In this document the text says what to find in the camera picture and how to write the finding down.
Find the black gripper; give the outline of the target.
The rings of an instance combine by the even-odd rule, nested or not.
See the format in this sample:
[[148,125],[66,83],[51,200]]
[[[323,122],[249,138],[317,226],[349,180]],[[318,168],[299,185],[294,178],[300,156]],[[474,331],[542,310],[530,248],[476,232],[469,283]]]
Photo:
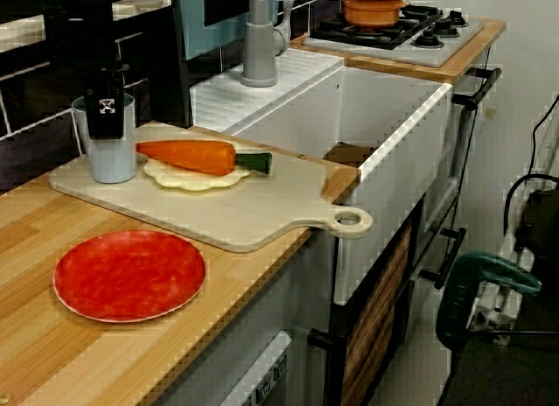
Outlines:
[[92,140],[119,140],[124,135],[123,82],[112,73],[130,69],[117,51],[113,4],[119,1],[62,0],[63,56],[79,72],[99,72],[85,91]]

